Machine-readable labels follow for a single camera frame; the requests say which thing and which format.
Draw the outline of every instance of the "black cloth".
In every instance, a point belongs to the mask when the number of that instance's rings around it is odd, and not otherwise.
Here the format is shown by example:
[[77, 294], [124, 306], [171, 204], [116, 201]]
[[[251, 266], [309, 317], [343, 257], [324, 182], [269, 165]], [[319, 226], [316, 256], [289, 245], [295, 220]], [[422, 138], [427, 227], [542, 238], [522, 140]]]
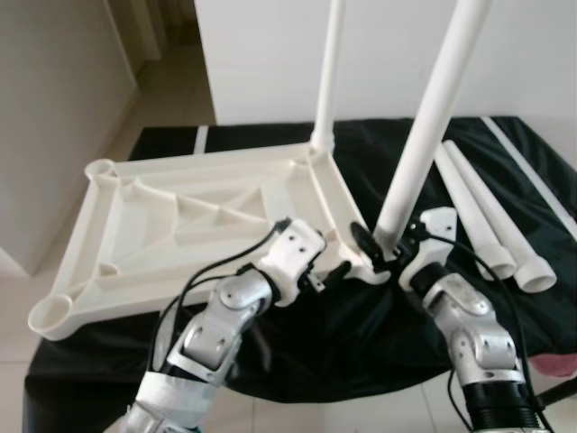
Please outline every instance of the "black cloth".
[[197, 139], [196, 127], [144, 128], [130, 161], [192, 155]]
[[[575, 217], [574, 170], [520, 120], [494, 120]], [[334, 159], [370, 228], [411, 123], [336, 124]], [[209, 129], [206, 151], [302, 143], [311, 131], [311, 124], [214, 127]], [[457, 143], [557, 274], [552, 289], [535, 295], [506, 281], [520, 309], [528, 352], [577, 352], [575, 242], [480, 119], [453, 120], [445, 139]], [[138, 154], [140, 143], [133, 154]], [[167, 156], [161, 145], [149, 147], [146, 154]], [[451, 205], [433, 168], [415, 214]], [[468, 244], [461, 226], [458, 239]], [[482, 290], [493, 302], [499, 322], [513, 329], [499, 288], [479, 277], [470, 258], [453, 252], [449, 266]], [[108, 320], [86, 325], [63, 341], [42, 340], [26, 377], [24, 430], [100, 432], [121, 416], [138, 389], [157, 317], [151, 313]], [[283, 402], [340, 401], [393, 392], [449, 368], [446, 346], [435, 325], [408, 305], [393, 282], [372, 287], [345, 281], [321, 295], [302, 295], [289, 308], [269, 310], [247, 333], [237, 361], [230, 388]]]

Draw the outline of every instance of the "black cable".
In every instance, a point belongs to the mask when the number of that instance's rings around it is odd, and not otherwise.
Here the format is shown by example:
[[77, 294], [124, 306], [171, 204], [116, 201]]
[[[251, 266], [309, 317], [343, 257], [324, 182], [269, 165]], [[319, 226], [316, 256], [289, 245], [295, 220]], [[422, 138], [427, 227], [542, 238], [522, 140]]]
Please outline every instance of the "black cable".
[[461, 411], [457, 407], [457, 403], [454, 401], [453, 390], [451, 390], [451, 384], [453, 383], [453, 378], [454, 378], [454, 368], [449, 373], [449, 380], [447, 381], [447, 394], [449, 394], [449, 400], [451, 401], [451, 404], [453, 405], [454, 411], [457, 412], [457, 415], [459, 415], [459, 418], [461, 419], [461, 421], [463, 422], [463, 424], [467, 428], [467, 431], [472, 431], [471, 425], [467, 422], [467, 419], [465, 419], [465, 417], [463, 416], [463, 414], [461, 413]]
[[444, 238], [442, 236], [431, 235], [430, 233], [426, 232], [426, 236], [429, 239], [435, 239], [437, 241], [445, 242], [446, 244], [451, 244], [456, 248], [459, 248], [463, 252], [470, 255], [474, 260], [476, 260], [487, 273], [491, 276], [491, 278], [500, 286], [502, 291], [505, 293], [505, 299], [507, 300], [509, 309], [511, 310], [511, 315], [513, 316], [513, 321], [515, 323], [515, 330], [517, 332], [517, 340], [518, 346], [520, 351], [520, 358], [521, 358], [521, 366], [523, 368], [523, 374], [525, 375], [525, 382], [527, 383], [527, 391], [529, 392], [529, 399], [532, 409], [535, 411], [541, 422], [543, 423], [543, 427], [549, 430], [551, 433], [554, 433], [551, 424], [547, 420], [543, 410], [538, 405], [537, 397], [535, 395], [535, 390], [533, 389], [533, 382], [531, 381], [531, 374], [529, 372], [529, 363], [528, 363], [528, 355], [527, 355], [527, 346], [525, 343], [525, 332], [521, 326], [521, 320], [519, 318], [519, 314], [517, 312], [517, 304], [513, 299], [513, 295], [509, 292], [507, 286], [503, 281], [499, 279], [497, 274], [486, 264], [471, 248], [462, 244], [457, 241], [452, 241], [451, 239]]
[[[223, 278], [227, 278], [230, 277], [231, 275], [219, 275], [219, 276], [215, 276], [215, 277], [210, 277], [210, 278], [205, 278], [197, 283], [195, 283], [190, 289], [194, 289], [196, 286], [199, 286], [205, 282], [209, 282], [209, 281], [214, 281], [214, 280], [222, 280]], [[159, 319], [156, 321], [156, 325], [154, 326], [154, 330], [152, 331], [152, 338], [151, 338], [151, 344], [149, 347], [149, 351], [148, 351], [148, 359], [146, 362], [146, 371], [147, 372], [151, 372], [152, 371], [152, 366], [154, 365], [154, 347], [156, 346], [156, 339], [158, 338], [159, 335], [159, 331], [160, 331], [160, 326], [162, 325], [162, 322], [164, 321], [164, 319], [166, 318], [167, 314], [169, 314], [170, 309], [172, 308], [172, 306], [174, 306], [174, 304], [176, 303], [176, 301], [179, 300], [179, 297], [175, 297], [170, 304], [160, 313], [160, 317]]]
[[170, 345], [174, 345], [174, 343], [176, 342], [176, 333], [177, 333], [177, 324], [179, 322], [180, 319], [180, 311], [182, 310], [182, 305], [184, 303], [184, 298], [187, 296], [187, 293], [189, 291], [192, 290], [192, 288], [194, 286], [192, 286], [193, 282], [203, 273], [207, 273], [209, 271], [212, 271], [214, 268], [217, 268], [218, 266], [222, 266], [223, 264], [227, 264], [230, 262], [233, 262], [235, 260], [240, 259], [241, 257], [244, 257], [245, 255], [248, 255], [256, 250], [258, 250], [259, 248], [261, 248], [263, 245], [265, 245], [267, 242], [269, 242], [269, 240], [274, 236], [275, 232], [277, 232], [277, 230], [280, 230], [284, 227], [286, 227], [286, 224], [288, 223], [288, 220], [281, 220], [279, 222], [277, 222], [274, 227], [267, 233], [266, 236], [264, 236], [262, 238], [261, 241], [259, 241], [257, 244], [251, 246], [250, 248], [247, 248], [244, 251], [241, 251], [238, 254], [235, 254], [231, 257], [228, 257], [226, 259], [223, 259], [219, 262], [215, 262], [212, 264], [209, 264], [208, 266], [206, 266], [205, 268], [201, 269], [200, 271], [198, 271], [197, 273], [195, 273], [190, 280], [188, 280], [187, 284], [184, 286], [184, 289], [182, 289], [182, 292], [180, 293], [180, 295], [178, 296], [178, 304], [177, 304], [177, 311], [176, 311], [176, 316], [174, 318], [174, 326], [172, 328], [172, 333], [170, 336]]

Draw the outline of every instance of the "white pipe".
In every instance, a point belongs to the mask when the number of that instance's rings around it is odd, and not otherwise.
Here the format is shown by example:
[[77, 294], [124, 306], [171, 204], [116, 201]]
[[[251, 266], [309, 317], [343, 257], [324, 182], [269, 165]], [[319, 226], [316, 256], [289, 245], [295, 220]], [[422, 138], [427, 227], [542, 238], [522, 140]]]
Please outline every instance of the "white pipe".
[[[517, 268], [513, 257], [511, 257], [508, 249], [499, 243], [495, 232], [490, 228], [489, 221], [483, 215], [443, 146], [439, 146], [436, 150], [435, 164], [441, 173], [475, 253], [489, 265], [500, 280], [512, 277]], [[492, 280], [485, 268], [478, 263], [477, 266], [485, 280]]]
[[536, 254], [531, 244], [459, 148], [451, 142], [445, 143], [444, 146], [497, 237], [513, 254], [517, 262], [517, 271], [514, 276], [519, 288], [527, 293], [537, 293], [552, 287], [557, 282], [557, 277], [549, 263]]
[[454, 10], [375, 227], [375, 237], [386, 258], [392, 256], [407, 226], [433, 164], [435, 150], [449, 125], [465, 69], [481, 34], [489, 6], [490, 0], [460, 0]]
[[555, 194], [547, 187], [547, 185], [543, 182], [543, 180], [539, 177], [535, 169], [531, 167], [531, 164], [525, 159], [525, 157], [521, 154], [520, 151], [517, 150], [515, 144], [513, 144], [509, 138], [501, 131], [501, 129], [497, 126], [493, 119], [490, 117], [482, 117], [481, 120], [490, 131], [495, 135], [497, 140], [501, 143], [501, 145], [505, 148], [508, 154], [513, 158], [513, 161], [517, 163], [519, 168], [526, 174], [528, 179], [531, 181], [535, 189], [541, 194], [543, 200], [549, 205], [551, 210], [557, 215], [561, 224], [565, 226], [569, 234], [573, 237], [575, 241], [577, 241], [577, 223], [575, 220], [569, 215], [567, 209], [563, 207], [559, 199], [555, 196]]
[[334, 149], [334, 94], [343, 34], [344, 6], [345, 0], [331, 1], [321, 85], [316, 106], [315, 130], [310, 137], [310, 143], [315, 152], [332, 152]]

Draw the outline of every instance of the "floor tile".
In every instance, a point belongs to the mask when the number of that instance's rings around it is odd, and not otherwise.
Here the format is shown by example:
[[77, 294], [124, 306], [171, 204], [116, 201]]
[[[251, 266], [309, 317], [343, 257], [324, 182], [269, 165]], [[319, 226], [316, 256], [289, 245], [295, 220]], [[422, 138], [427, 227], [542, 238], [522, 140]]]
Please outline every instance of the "floor tile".
[[28, 363], [0, 364], [0, 419], [1, 431], [22, 431], [24, 377]]
[[143, 120], [129, 116], [118, 132], [114, 143], [106, 151], [105, 158], [117, 162], [128, 161], [142, 129], [146, 126], [147, 124]]
[[199, 45], [200, 30], [198, 22], [186, 22], [179, 27], [170, 27], [168, 29], [169, 42], [175, 45]]
[[[449, 396], [447, 395], [447, 379], [449, 373], [444, 373], [422, 384], [426, 397], [426, 404], [431, 411], [431, 417], [435, 423], [436, 431], [444, 433], [463, 433], [464, 426], [455, 413]], [[459, 381], [453, 378], [453, 396], [461, 413], [469, 420], [469, 415], [465, 408], [463, 392], [459, 386]]]
[[218, 390], [205, 418], [204, 433], [252, 433], [254, 399], [226, 388]]
[[278, 404], [257, 400], [255, 433], [433, 433], [420, 387], [332, 404]]
[[192, 88], [197, 82], [202, 57], [199, 45], [170, 47], [163, 59], [147, 62], [138, 77], [140, 87], [144, 90]]
[[208, 80], [200, 83], [198, 88], [194, 88], [187, 102], [182, 124], [202, 125], [216, 124], [213, 100], [208, 86]]
[[39, 337], [28, 328], [28, 313], [49, 292], [66, 244], [55, 242], [30, 279], [3, 281], [0, 290], [0, 363], [29, 362]]
[[146, 126], [180, 126], [192, 89], [146, 90], [129, 114], [127, 122]]
[[577, 433], [577, 400], [558, 401], [545, 410], [545, 416], [555, 433]]

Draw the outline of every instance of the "white tube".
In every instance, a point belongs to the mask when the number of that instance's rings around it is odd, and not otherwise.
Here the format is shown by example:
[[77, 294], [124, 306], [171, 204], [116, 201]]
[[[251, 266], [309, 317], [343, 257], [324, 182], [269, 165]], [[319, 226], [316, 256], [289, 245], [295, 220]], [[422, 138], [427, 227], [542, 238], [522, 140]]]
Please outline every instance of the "white tube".
[[433, 164], [489, 6], [490, 0], [459, 0], [454, 10], [375, 227], [386, 258], [391, 257], [402, 236]]
[[[443, 146], [439, 146], [436, 150], [435, 164], [441, 173], [475, 253], [489, 265], [500, 280], [512, 277], [517, 268], [513, 257], [511, 257], [508, 249], [499, 243], [487, 218], [479, 209], [479, 205], [477, 205]], [[477, 267], [485, 280], [492, 280], [485, 268], [478, 263]]]
[[331, 0], [321, 85], [316, 106], [315, 130], [310, 137], [310, 143], [315, 152], [332, 152], [334, 149], [334, 93], [343, 34], [344, 5], [345, 0]]
[[519, 288], [527, 293], [538, 293], [552, 287], [557, 282], [557, 277], [549, 263], [536, 254], [531, 244], [459, 148], [452, 142], [447, 142], [444, 146], [497, 237], [513, 254], [517, 262], [515, 281]]
[[561, 224], [565, 226], [569, 234], [573, 237], [575, 241], [577, 241], [577, 223], [575, 220], [569, 215], [567, 209], [563, 207], [559, 199], [555, 196], [555, 194], [547, 187], [547, 185], [543, 182], [543, 180], [539, 177], [535, 169], [531, 167], [531, 164], [525, 159], [525, 157], [521, 154], [520, 151], [517, 150], [515, 144], [513, 144], [509, 138], [500, 130], [493, 119], [490, 117], [482, 117], [481, 120], [490, 131], [495, 135], [497, 140], [501, 143], [501, 145], [505, 148], [508, 154], [513, 158], [513, 161], [517, 163], [519, 168], [526, 174], [529, 181], [533, 184], [535, 189], [541, 194], [543, 200], [549, 205], [551, 210], [557, 215]]

